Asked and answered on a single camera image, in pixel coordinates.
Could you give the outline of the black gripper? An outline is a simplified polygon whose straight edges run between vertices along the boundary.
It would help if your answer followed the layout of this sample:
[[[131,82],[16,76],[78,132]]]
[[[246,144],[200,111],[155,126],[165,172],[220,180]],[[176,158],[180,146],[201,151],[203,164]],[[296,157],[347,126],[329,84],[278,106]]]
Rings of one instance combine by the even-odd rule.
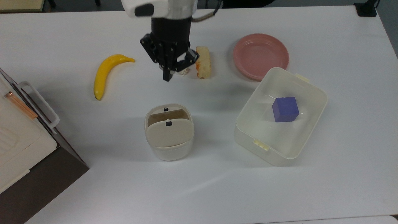
[[[190,48],[191,22],[192,17],[180,20],[153,17],[151,33],[140,40],[151,60],[159,64],[166,82],[171,80],[173,73],[188,68],[199,58],[199,54]]]

